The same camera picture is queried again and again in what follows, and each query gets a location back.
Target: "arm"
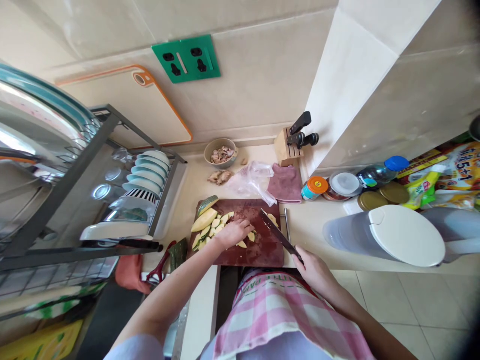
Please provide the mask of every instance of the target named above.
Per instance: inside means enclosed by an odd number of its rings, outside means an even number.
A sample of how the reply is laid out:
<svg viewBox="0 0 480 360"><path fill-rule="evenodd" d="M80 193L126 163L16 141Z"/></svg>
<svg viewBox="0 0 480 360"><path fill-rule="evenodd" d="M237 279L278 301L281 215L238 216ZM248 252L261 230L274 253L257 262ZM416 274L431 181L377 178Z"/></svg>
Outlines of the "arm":
<svg viewBox="0 0 480 360"><path fill-rule="evenodd" d="M416 359L338 283L323 260L300 246L297 246L296 249L305 265L295 255L293 255L293 261L303 279L321 294L339 314L358 325L376 359Z"/></svg>
<svg viewBox="0 0 480 360"><path fill-rule="evenodd" d="M254 227L248 220L234 221L225 226L201 251L156 287L133 314L113 348L139 334L151 334L164 345L170 325L179 316L215 260L224 250L238 244L253 230Z"/></svg>

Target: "wooden knife block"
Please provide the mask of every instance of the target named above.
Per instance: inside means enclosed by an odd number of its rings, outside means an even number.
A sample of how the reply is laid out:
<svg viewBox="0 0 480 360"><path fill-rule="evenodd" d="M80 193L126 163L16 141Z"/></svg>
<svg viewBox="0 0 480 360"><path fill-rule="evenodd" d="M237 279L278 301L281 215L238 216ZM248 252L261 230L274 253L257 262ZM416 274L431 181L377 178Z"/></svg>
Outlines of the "wooden knife block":
<svg viewBox="0 0 480 360"><path fill-rule="evenodd" d="M276 159L281 167L288 167L290 165L297 166L298 159L304 157L304 152L301 149L299 150L297 145L287 145L289 129L289 127L285 127L273 142L275 145Z"/></svg>

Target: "wooden cutting board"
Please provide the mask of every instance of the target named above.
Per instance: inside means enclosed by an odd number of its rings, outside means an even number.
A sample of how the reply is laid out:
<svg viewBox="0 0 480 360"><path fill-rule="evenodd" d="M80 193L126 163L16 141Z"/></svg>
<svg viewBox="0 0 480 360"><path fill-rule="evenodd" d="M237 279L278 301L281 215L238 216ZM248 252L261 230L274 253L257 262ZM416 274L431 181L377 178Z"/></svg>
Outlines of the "wooden cutting board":
<svg viewBox="0 0 480 360"><path fill-rule="evenodd" d="M192 133L152 74L133 65L56 84L87 107L110 104L160 145L189 143ZM112 139L131 148L150 147L132 130L117 126Z"/></svg>
<svg viewBox="0 0 480 360"><path fill-rule="evenodd" d="M198 203L196 213L198 213L202 202ZM231 221L247 219L257 231L255 242L245 238L243 242L246 244L246 248L239 246L229 248L220 255L215 265L259 268L281 268L284 265L284 248L260 217L260 209L264 209L267 213L275 216L277 224L280 224L280 207L278 204L270 207L261 199L219 200L212 208L221 215L235 212ZM192 252L192 244L197 234L198 232L191 234L188 244L188 257L195 254L195 252Z"/></svg>

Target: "blue bottle cap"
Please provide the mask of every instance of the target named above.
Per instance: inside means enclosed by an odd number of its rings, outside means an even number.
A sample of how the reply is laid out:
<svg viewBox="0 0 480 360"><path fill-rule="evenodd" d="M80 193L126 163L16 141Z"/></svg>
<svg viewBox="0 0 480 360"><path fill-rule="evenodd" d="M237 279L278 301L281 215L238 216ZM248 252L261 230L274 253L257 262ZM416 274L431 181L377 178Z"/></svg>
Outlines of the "blue bottle cap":
<svg viewBox="0 0 480 360"><path fill-rule="evenodd" d="M408 161L403 156L392 156L387 161L385 161L385 166L395 172L400 172L405 170L410 165L410 161Z"/></svg>

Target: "hand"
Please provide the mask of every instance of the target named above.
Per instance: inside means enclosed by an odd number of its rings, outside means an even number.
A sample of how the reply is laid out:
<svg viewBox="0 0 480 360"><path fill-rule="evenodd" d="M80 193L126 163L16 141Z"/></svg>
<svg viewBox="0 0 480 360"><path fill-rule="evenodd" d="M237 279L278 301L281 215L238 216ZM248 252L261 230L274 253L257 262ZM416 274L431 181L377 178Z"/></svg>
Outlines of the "hand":
<svg viewBox="0 0 480 360"><path fill-rule="evenodd" d="M301 276L312 289L328 300L329 295L336 293L339 287L341 288L337 279L321 258L300 246L295 246L295 248L305 264L302 264L296 255L292 255Z"/></svg>
<svg viewBox="0 0 480 360"><path fill-rule="evenodd" d="M237 245L253 230L255 230L255 228L250 224L250 221L240 219L229 223L218 235L215 235L213 239L222 245L223 250L226 250Z"/></svg>

